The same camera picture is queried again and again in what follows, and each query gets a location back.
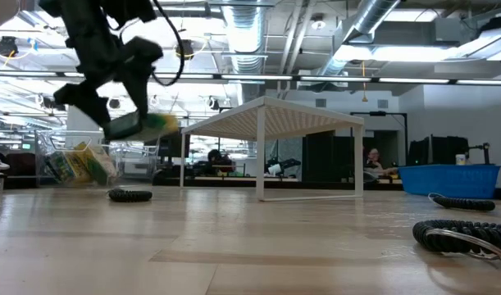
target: seated person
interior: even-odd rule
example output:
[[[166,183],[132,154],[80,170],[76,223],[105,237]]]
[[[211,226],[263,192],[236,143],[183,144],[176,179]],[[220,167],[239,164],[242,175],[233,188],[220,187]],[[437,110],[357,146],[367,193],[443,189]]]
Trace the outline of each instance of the seated person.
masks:
[[[233,172],[234,168],[232,167],[232,160],[228,157],[228,155],[221,155],[216,149],[212,149],[208,153],[208,164],[211,169],[209,169],[208,174],[210,175],[218,175],[218,171],[222,173]],[[212,167],[212,166],[229,166],[229,167]]]
[[[364,170],[378,178],[380,176],[389,176],[398,173],[398,168],[383,168],[380,163],[380,152],[378,152],[376,148],[372,148],[372,150],[368,153],[367,164]]]

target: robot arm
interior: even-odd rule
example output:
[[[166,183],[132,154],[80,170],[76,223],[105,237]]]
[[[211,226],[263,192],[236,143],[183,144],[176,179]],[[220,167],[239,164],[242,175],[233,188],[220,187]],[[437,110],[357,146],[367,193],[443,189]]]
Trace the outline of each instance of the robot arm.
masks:
[[[154,3],[168,20],[158,2]],[[155,20],[150,0],[41,0],[39,5],[64,21],[69,35],[66,46],[75,49],[80,60],[77,71],[85,77],[80,84],[67,84],[56,91],[55,102],[78,107],[102,127],[107,140],[140,132],[148,115],[147,84],[154,70],[152,63],[162,57],[162,49],[140,37],[123,44],[111,34],[107,16],[114,18],[120,27],[137,17],[144,22]],[[172,24],[171,28],[182,51],[177,30]],[[179,79],[180,72],[172,83]],[[123,83],[137,111],[111,120],[107,100],[96,91],[110,81]]]

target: fluorescent light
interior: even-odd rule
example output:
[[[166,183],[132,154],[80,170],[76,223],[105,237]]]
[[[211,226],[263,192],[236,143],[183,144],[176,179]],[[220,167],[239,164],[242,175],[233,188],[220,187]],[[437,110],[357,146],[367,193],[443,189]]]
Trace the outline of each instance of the fluorescent light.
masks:
[[[492,79],[458,80],[457,84],[461,84],[461,85],[497,85],[497,86],[501,86],[501,80],[492,80]]]
[[[256,80],[282,80],[290,81],[291,75],[221,75],[222,79],[256,79]]]
[[[0,116],[21,116],[21,117],[49,117],[49,116],[55,116],[55,117],[60,117],[60,116],[67,116],[66,114],[39,114],[39,113],[6,113],[6,112],[0,112]]]
[[[335,77],[325,77],[325,76],[303,76],[302,81],[311,82],[371,82],[371,78],[366,77],[347,77],[347,76],[335,76]]]
[[[173,79],[175,74],[155,74],[156,77],[162,79]],[[181,74],[181,79],[213,79],[214,75],[205,74]]]
[[[8,140],[8,139],[0,139],[1,144],[15,144],[15,143],[22,143],[21,140]]]
[[[76,78],[84,78],[84,75],[81,73],[64,73],[66,77],[76,77]]]
[[[47,72],[47,71],[23,71],[23,70],[0,70],[0,76],[48,76],[55,77],[57,74],[55,72]]]
[[[442,61],[449,57],[450,51],[445,48],[421,46],[381,46],[372,53],[376,61]]]
[[[222,57],[260,57],[267,58],[267,54],[253,54],[253,53],[240,53],[240,52],[223,52]]]
[[[447,84],[448,79],[380,78],[382,83]]]

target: black cable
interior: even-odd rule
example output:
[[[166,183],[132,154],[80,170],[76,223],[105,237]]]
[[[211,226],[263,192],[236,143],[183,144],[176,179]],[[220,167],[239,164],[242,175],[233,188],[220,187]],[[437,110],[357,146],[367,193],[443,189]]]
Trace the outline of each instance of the black cable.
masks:
[[[419,19],[421,15],[423,15],[425,12],[427,12],[429,10],[434,11],[438,17],[441,17],[441,15],[434,8],[428,7],[424,11],[422,11],[419,15],[417,15],[417,17],[416,17],[416,19],[414,21],[416,21],[417,19]]]
[[[427,250],[432,252],[452,252],[475,254],[491,252],[474,243],[469,243],[457,238],[451,238],[443,235],[432,234],[427,236],[430,229],[446,229],[460,234],[467,234],[474,238],[479,238],[491,243],[501,249],[501,225],[488,224],[470,221],[458,220],[427,220],[421,221],[412,228],[414,238]]]
[[[429,194],[429,198],[435,203],[448,209],[457,208],[457,209],[476,210],[476,211],[492,211],[496,207],[496,205],[492,201],[478,201],[478,200],[469,200],[462,198],[450,198],[450,197],[444,197],[439,193],[431,193]]]
[[[124,44],[125,42],[122,40],[122,35],[123,33],[126,31],[126,29],[128,29],[129,27],[131,27],[132,25],[135,25],[139,22],[139,20],[134,20],[132,22],[130,22],[129,24],[125,25],[122,29],[121,29],[121,32],[119,32],[119,40],[121,41],[121,44]]]
[[[463,24],[464,24],[464,25],[465,25],[468,29],[473,30],[473,31],[475,31],[475,32],[477,32],[477,31],[478,31],[478,29],[472,28],[472,27],[471,27],[471,26],[467,23],[467,21],[466,21],[466,20],[461,19],[461,21],[462,21],[462,23],[463,23]]]
[[[108,192],[108,197],[114,202],[147,202],[152,199],[149,191],[126,191],[114,188]]]
[[[161,4],[159,4],[159,2],[157,0],[153,0],[153,4],[157,7],[157,9],[159,10],[159,12],[161,12],[161,15],[165,18],[165,20],[168,23],[168,25],[170,26],[171,30],[174,32],[175,38],[177,39],[177,44],[179,45],[180,64],[179,64],[179,69],[178,69],[177,73],[175,73],[174,79],[172,79],[172,81],[170,81],[170,83],[168,83],[168,84],[164,84],[161,80],[159,80],[159,78],[155,76],[155,72],[154,71],[152,71],[152,77],[161,86],[165,86],[165,87],[166,86],[172,86],[173,84],[175,84],[175,82],[177,82],[177,80],[180,79],[181,74],[183,74],[183,70],[184,70],[184,45],[183,45],[183,40],[181,40],[181,37],[179,36],[179,32],[175,28],[174,24],[172,24],[172,22],[170,20],[170,17],[168,17],[168,15],[166,14],[166,12],[164,10],[162,10]]]

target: person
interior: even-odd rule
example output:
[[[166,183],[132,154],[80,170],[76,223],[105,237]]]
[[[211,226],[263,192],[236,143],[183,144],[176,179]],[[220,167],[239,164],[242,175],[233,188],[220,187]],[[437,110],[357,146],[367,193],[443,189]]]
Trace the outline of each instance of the person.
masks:
[[[380,163],[380,152],[378,152],[377,148],[372,148],[367,156],[367,166],[365,168],[366,172],[372,173],[373,175],[380,176],[388,176],[398,173],[398,168],[392,167],[384,169]]]

